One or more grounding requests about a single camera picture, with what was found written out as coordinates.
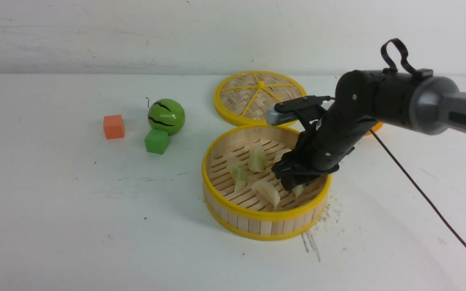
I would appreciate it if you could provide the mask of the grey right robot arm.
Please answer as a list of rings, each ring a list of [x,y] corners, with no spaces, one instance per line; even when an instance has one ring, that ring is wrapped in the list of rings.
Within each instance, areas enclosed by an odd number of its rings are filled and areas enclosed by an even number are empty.
[[[292,151],[271,168],[285,190],[336,172],[339,162],[379,122],[425,135],[446,129],[466,133],[466,92],[431,69],[413,68],[405,44],[397,38],[390,43],[400,53],[404,72],[399,72],[384,44],[381,57],[387,67],[342,75],[328,109],[322,104],[330,96],[309,95],[267,110],[266,122],[272,127],[290,121],[304,127]]]

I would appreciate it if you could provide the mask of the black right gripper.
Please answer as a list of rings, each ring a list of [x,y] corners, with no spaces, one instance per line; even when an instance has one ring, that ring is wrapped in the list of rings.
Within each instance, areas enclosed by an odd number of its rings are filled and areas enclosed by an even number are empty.
[[[274,176],[287,191],[311,184],[339,170],[340,161],[375,125],[364,111],[332,105],[319,121],[299,135],[291,152],[272,166]]]

